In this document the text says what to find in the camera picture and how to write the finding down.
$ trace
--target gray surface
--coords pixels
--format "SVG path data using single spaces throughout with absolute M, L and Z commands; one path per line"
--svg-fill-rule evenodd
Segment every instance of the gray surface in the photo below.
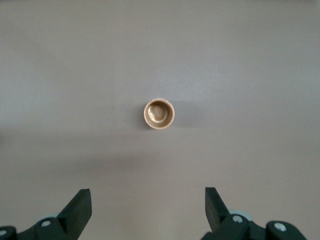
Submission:
M 0 1 L 0 226 L 90 188 L 81 240 L 198 240 L 215 186 L 316 240 L 319 173 L 317 3 Z

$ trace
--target tabletop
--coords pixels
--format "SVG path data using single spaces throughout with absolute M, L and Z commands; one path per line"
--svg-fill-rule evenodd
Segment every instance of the tabletop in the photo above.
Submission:
M 215 187 L 318 239 L 319 23 L 310 0 L 1 0 L 0 226 L 90 188 L 80 240 L 198 240 Z

